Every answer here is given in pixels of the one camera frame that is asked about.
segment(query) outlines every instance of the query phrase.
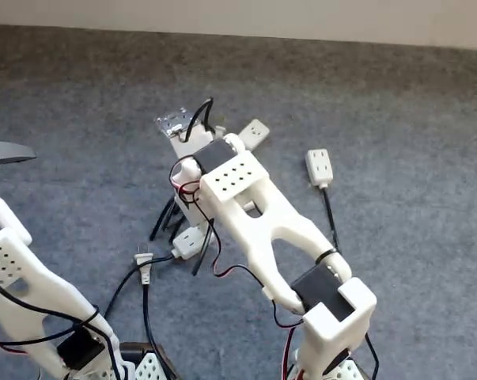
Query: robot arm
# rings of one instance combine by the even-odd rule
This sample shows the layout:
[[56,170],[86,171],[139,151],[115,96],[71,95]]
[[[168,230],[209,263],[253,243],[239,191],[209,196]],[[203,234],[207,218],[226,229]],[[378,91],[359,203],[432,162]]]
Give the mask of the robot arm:
[[[264,294],[303,315],[297,368],[304,372],[304,379],[320,380],[363,341],[377,299],[360,279],[352,277],[349,264],[314,223],[294,209],[241,140],[227,135],[224,141],[234,152],[230,159],[219,153],[222,148],[216,146],[222,142],[216,141],[182,162],[181,172],[191,167],[190,173],[173,178],[175,182],[199,180],[198,203],[208,212],[207,218],[220,220],[244,250],[248,268],[263,283]],[[223,162],[206,170],[205,157]],[[243,205],[250,202],[259,208],[258,218],[245,212]],[[191,205],[179,204],[187,218],[194,219]],[[316,262],[292,286],[278,272],[271,245],[275,239],[306,251]]]

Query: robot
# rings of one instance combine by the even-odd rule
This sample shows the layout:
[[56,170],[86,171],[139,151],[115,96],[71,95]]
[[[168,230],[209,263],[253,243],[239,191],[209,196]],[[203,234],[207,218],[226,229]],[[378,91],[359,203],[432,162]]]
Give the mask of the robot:
[[[199,269],[212,241],[217,242],[220,252],[221,242],[214,228],[214,220],[219,220],[244,251],[248,265],[220,272],[217,255],[212,263],[214,274],[225,276],[238,267],[247,270],[275,307],[281,306],[300,318],[296,325],[286,326],[290,334],[282,380],[364,378],[350,355],[365,338],[368,343],[376,296],[352,276],[338,248],[294,209],[251,153],[266,137],[267,128],[256,120],[240,135],[225,134],[224,128],[209,127],[211,104],[213,100],[208,100],[191,118],[182,109],[157,121],[179,160],[169,176],[173,198],[150,237],[155,238],[171,216],[182,212],[191,226],[176,236],[181,222],[176,223],[170,238],[172,257],[188,260],[200,253]],[[198,116],[203,110],[206,115],[200,122]],[[14,155],[3,151],[0,164],[14,162]],[[22,149],[17,157],[21,161],[35,156]],[[319,181],[320,176],[313,173],[311,179]],[[258,218],[248,215],[252,207],[259,211]],[[1,198],[0,227],[0,324],[13,340],[0,342],[1,349],[29,355],[51,376],[63,380],[178,378],[155,344],[140,349],[139,356],[127,352],[100,311],[37,259],[29,248],[30,234]],[[192,234],[193,244],[184,245],[187,234]],[[314,260],[314,266],[291,284],[283,279],[275,263],[271,242],[277,238],[306,251]],[[134,271],[140,271],[142,283],[148,283],[150,265],[156,258],[140,253],[136,260]],[[18,290],[15,284],[20,279],[26,286]],[[52,343],[54,337],[46,336],[43,328],[47,315],[73,322],[70,329],[56,334],[69,334],[57,347]],[[288,369],[290,337],[298,325],[303,328],[303,341]]]

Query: perforated plate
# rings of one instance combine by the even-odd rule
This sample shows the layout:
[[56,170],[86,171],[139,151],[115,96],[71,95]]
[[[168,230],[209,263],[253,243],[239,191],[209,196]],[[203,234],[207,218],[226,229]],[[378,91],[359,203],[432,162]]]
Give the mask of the perforated plate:
[[201,186],[204,192],[212,192],[225,202],[265,177],[268,177],[268,172],[246,150],[205,174],[201,178]]
[[326,376],[323,376],[323,380],[364,380],[359,372],[358,367],[353,360],[348,359],[343,363],[340,363],[333,371]]
[[15,256],[13,249],[0,244],[0,285],[4,288],[20,278],[22,267]]
[[155,354],[146,354],[136,368],[136,380],[167,380]]

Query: white plug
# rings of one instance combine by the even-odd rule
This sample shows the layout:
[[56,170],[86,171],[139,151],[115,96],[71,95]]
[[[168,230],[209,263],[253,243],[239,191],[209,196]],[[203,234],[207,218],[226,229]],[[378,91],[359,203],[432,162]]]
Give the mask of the white plug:
[[203,247],[206,231],[203,233],[199,227],[189,227],[173,240],[172,254],[175,258],[188,260]]
[[330,156],[325,149],[309,150],[305,156],[310,183],[318,188],[326,188],[333,181]]
[[254,119],[238,134],[238,137],[248,150],[253,151],[269,134],[270,129],[259,120]]
[[[153,259],[153,253],[138,253],[134,255],[136,259],[136,264],[140,265],[145,263],[146,261]],[[150,269],[152,268],[152,264],[145,264],[140,268],[140,274],[142,275],[142,285],[149,285],[150,284]]]

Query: power outlet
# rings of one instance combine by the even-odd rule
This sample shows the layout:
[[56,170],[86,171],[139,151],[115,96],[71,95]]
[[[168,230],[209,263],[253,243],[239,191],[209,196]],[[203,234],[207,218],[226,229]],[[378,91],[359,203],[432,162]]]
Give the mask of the power outlet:
[[188,260],[201,250],[205,240],[206,231],[203,233],[198,227],[189,227],[173,240],[172,254],[176,258]]
[[327,150],[309,150],[305,156],[305,162],[312,185],[325,188],[333,181],[333,169]]
[[254,119],[238,134],[238,137],[248,150],[254,150],[269,134],[270,129],[259,120]]

